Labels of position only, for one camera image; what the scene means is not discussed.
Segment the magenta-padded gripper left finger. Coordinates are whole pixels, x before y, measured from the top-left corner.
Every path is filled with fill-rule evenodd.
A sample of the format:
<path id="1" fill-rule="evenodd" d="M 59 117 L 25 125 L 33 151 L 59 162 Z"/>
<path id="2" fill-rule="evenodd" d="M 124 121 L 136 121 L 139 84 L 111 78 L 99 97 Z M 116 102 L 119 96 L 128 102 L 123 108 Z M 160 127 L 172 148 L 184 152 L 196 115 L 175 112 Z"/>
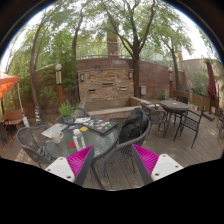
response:
<path id="1" fill-rule="evenodd" d="M 68 158 L 59 157 L 46 171 L 82 186 L 94 157 L 94 146 L 90 145 Z"/>

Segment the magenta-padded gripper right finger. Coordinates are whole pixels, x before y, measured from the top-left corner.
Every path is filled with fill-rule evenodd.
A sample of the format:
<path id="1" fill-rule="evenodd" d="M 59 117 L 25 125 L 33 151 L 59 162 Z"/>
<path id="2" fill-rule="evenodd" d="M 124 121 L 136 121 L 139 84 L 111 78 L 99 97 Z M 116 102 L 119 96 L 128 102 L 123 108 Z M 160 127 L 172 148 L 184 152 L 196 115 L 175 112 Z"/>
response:
<path id="1" fill-rule="evenodd" d="M 132 156 L 145 185 L 182 169 L 168 154 L 157 155 L 135 144 L 132 145 Z"/>

